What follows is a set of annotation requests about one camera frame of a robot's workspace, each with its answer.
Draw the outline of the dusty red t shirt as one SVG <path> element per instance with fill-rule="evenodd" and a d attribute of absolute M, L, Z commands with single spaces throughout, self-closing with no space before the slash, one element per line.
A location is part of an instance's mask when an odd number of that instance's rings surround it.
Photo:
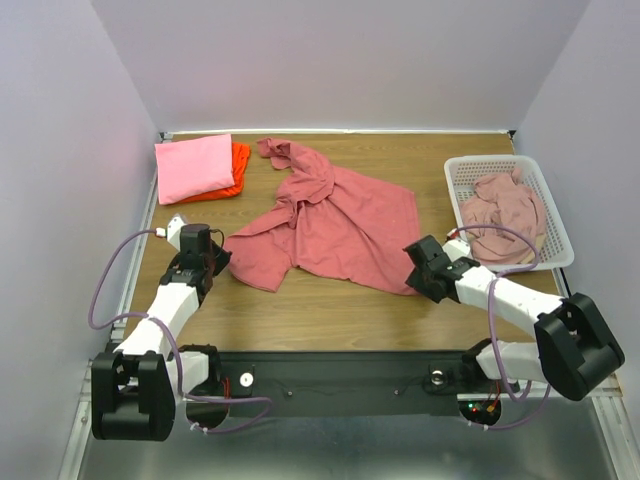
<path fill-rule="evenodd" d="M 230 235 L 229 269 L 239 281 L 277 292 L 287 273 L 350 281 L 410 295 L 404 249 L 420 222 L 413 191 L 333 165 L 323 154 L 276 138 L 258 142 L 276 170 L 289 169 L 267 213 Z"/>

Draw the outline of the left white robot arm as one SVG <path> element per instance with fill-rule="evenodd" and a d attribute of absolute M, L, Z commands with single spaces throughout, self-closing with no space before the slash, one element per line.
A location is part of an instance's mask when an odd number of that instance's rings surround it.
<path fill-rule="evenodd" d="M 174 216 L 154 235 L 176 250 L 145 312 L 127 312 L 137 326 L 111 352 L 91 365 L 92 434 L 99 440 L 164 441 L 174 425 L 178 403 L 197 390 L 226 393 L 217 349 L 211 345 L 179 347 L 177 337 L 201 307 L 214 278 L 231 254 L 207 224 Z"/>

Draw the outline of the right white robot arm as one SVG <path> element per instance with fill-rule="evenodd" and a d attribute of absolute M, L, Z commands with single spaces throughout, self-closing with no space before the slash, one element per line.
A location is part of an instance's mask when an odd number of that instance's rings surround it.
<path fill-rule="evenodd" d="M 491 326 L 488 341 L 470 349 L 471 359 L 460 366 L 466 387 L 541 382 L 579 401 L 624 365 L 619 342 L 589 296 L 560 297 L 515 283 L 471 259 L 458 238 L 440 244 L 426 236 L 404 250 L 414 265 L 406 283 L 416 292 L 436 303 L 484 309 L 490 321 L 502 318 L 532 339 L 506 342 Z"/>

